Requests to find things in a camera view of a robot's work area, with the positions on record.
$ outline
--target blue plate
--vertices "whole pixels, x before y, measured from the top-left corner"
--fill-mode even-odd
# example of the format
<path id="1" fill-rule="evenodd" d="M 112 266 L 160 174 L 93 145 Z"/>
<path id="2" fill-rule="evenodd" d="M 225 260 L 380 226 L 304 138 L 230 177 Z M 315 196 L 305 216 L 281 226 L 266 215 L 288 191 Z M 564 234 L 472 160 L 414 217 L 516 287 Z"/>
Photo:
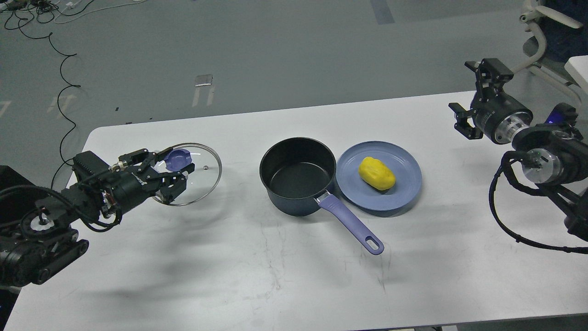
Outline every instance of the blue plate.
<path id="1" fill-rule="evenodd" d="M 367 156 L 377 158 L 392 170 L 396 184 L 379 191 L 359 177 L 359 164 Z M 385 141 L 366 141 L 346 150 L 337 162 L 337 184 L 353 204 L 378 216 L 392 216 L 416 202 L 423 182 L 419 164 L 406 150 Z"/>

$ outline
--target tabletop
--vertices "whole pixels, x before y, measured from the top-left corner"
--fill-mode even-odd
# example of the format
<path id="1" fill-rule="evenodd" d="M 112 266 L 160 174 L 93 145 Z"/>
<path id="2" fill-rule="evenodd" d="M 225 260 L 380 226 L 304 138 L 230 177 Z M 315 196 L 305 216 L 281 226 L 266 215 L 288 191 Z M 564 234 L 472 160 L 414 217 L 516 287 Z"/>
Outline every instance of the tabletop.
<path id="1" fill-rule="evenodd" d="M 185 207 L 147 200 L 106 233 L 77 221 L 88 252 L 20 294 L 7 330 L 367 330 L 588 312 L 586 256 L 516 243 L 488 207 L 508 145 L 469 141 L 450 102 L 425 95 L 102 127 L 91 150 L 112 164 L 140 149 L 195 142 L 222 159 L 217 188 Z M 423 186 L 394 217 L 347 206 L 385 244 L 378 256 L 327 211 L 281 213 L 259 178 L 274 143 L 310 137 L 336 157 L 362 141 L 411 153 Z M 514 231 L 585 246 L 547 198 L 499 183 L 496 205 Z"/>

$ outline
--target saucepan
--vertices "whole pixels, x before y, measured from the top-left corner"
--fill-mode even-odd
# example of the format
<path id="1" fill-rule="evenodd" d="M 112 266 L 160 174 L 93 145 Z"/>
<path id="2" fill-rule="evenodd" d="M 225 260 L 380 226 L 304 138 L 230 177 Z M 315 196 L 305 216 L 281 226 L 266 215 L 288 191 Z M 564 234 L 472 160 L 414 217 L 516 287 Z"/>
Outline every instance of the saucepan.
<path id="1" fill-rule="evenodd" d="M 292 216 L 307 216 L 323 208 L 332 213 L 372 254 L 384 244 L 337 197 L 337 162 L 320 141 L 296 137 L 272 146 L 263 156 L 259 175 L 271 202 Z"/>

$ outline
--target pan handle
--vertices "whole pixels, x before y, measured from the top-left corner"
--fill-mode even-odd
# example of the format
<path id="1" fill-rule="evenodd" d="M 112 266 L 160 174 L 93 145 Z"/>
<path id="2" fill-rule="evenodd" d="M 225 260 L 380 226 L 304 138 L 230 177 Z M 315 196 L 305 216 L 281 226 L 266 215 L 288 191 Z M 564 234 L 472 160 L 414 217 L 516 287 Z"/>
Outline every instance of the pan handle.
<path id="1" fill-rule="evenodd" d="M 384 251 L 384 244 L 336 196 L 326 192 L 316 201 L 320 208 L 335 215 L 370 253 L 378 255 Z"/>

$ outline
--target gray floor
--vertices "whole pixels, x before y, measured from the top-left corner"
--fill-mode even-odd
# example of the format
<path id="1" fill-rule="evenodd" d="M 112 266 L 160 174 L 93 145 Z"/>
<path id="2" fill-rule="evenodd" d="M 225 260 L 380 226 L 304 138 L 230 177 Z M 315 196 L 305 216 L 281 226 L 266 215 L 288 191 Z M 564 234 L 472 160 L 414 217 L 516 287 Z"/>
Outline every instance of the gray floor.
<path id="1" fill-rule="evenodd" d="M 130 2 L 96 1 L 88 10 Z M 106 125 L 473 90 L 465 61 L 497 57 L 511 67 L 525 59 L 522 45 L 530 35 L 518 23 L 521 1 L 388 0 L 390 16 L 375 11 L 382 2 L 151 0 L 67 24 L 31 22 L 23 31 L 32 37 L 53 32 L 61 52 L 77 53 L 63 67 L 65 78 L 81 85 L 60 100 L 77 123 L 65 139 L 65 158 Z M 59 76 L 63 58 L 47 39 L 0 29 L 0 163 L 40 186 L 49 186 L 61 164 L 59 142 L 72 127 L 54 104 L 67 86 Z M 197 95 L 194 80 L 202 74 L 213 75 L 213 87 Z M 569 102 L 528 72 L 505 90 L 539 120 L 558 102 Z M 415 131 L 422 120 L 414 119 Z M 60 172 L 55 187 L 65 187 L 69 175 Z M 585 318 L 563 320 L 565 327 L 540 320 L 532 329 L 586 324 Z M 516 323 L 523 330 L 534 321 Z"/>

